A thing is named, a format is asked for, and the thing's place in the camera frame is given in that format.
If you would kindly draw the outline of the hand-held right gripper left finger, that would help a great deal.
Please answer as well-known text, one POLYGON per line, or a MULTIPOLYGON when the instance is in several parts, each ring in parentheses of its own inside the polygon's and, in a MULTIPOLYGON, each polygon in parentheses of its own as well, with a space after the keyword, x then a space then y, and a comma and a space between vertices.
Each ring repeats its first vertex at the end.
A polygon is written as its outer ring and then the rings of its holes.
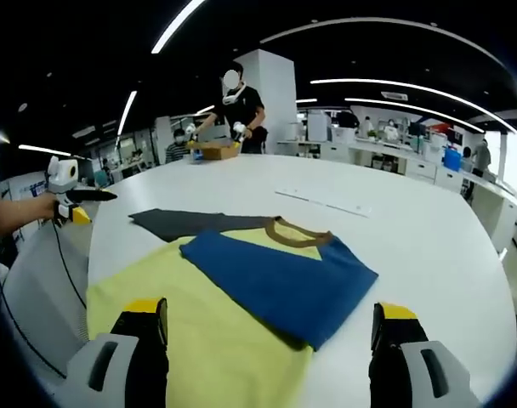
POLYGON ((138 299, 69 361, 66 407, 165 407, 168 304, 138 299))

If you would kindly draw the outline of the person's left hand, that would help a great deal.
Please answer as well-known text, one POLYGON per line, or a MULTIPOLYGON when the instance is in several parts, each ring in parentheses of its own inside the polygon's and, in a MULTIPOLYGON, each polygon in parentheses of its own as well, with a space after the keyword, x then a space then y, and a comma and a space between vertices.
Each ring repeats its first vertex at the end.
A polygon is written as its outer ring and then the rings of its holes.
POLYGON ((55 209, 58 207, 58 203, 57 196, 50 192, 34 197, 30 199, 28 204, 29 217, 31 220, 52 220, 55 217, 55 209))

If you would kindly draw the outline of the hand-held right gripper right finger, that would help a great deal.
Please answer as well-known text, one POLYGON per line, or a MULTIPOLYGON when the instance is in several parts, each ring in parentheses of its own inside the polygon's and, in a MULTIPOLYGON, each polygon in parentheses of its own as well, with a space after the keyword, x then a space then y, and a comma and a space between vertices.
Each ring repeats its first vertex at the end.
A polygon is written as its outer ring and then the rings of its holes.
POLYGON ((469 371, 443 343, 428 339, 417 316, 392 303, 375 303, 371 407, 479 407, 469 371))

